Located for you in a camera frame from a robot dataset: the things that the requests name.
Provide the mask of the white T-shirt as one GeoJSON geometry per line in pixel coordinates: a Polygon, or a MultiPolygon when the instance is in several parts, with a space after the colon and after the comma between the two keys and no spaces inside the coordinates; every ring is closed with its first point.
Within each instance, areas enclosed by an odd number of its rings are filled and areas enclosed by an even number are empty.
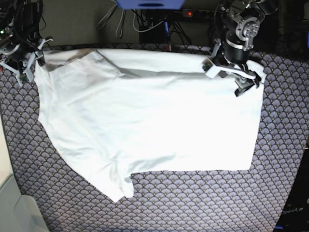
{"type": "Polygon", "coordinates": [[[61,158],[117,202],[134,173],[248,170],[264,85],[240,96],[202,55],[131,49],[45,53],[38,120],[61,158]]]}

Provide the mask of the black power strip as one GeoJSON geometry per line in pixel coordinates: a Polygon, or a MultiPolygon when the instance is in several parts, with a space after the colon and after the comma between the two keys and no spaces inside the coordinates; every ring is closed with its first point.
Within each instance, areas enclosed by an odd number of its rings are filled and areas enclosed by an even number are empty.
{"type": "Polygon", "coordinates": [[[214,17],[214,11],[208,11],[208,10],[184,9],[182,10],[182,13],[184,17],[194,19],[208,19],[214,17]]]}

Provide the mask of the black box behind table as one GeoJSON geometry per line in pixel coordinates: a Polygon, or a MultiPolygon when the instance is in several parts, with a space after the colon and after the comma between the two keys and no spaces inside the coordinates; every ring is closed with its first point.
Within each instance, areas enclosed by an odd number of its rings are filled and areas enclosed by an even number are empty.
{"type": "Polygon", "coordinates": [[[165,28],[165,23],[162,22],[157,27],[151,29],[159,22],[161,22],[161,18],[148,18],[146,22],[141,23],[138,26],[138,30],[146,31],[139,33],[139,42],[141,44],[167,44],[169,42],[169,36],[165,28]]]}

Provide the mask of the blue box overhead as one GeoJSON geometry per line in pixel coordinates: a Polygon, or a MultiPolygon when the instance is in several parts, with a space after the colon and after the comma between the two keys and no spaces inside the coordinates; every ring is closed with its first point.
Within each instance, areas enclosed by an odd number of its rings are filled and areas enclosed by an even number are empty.
{"type": "Polygon", "coordinates": [[[122,9],[180,9],[185,0],[117,0],[122,9]]]}

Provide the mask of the patterned purple table cloth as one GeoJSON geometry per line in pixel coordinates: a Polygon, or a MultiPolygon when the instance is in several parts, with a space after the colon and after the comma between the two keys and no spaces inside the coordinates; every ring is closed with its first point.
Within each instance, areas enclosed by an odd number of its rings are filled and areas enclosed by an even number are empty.
{"type": "Polygon", "coordinates": [[[134,174],[134,196],[114,203],[73,171],[38,122],[34,83],[0,73],[0,112],[17,185],[52,232],[272,232],[309,135],[309,63],[254,53],[267,73],[247,171],[134,174]]]}

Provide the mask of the black case OpenArm label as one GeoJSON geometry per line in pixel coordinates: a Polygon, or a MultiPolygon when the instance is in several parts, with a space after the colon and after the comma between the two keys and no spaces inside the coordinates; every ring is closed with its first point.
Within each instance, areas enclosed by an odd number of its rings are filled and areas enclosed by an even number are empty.
{"type": "Polygon", "coordinates": [[[275,232],[309,230],[309,150],[306,149],[275,232]]]}

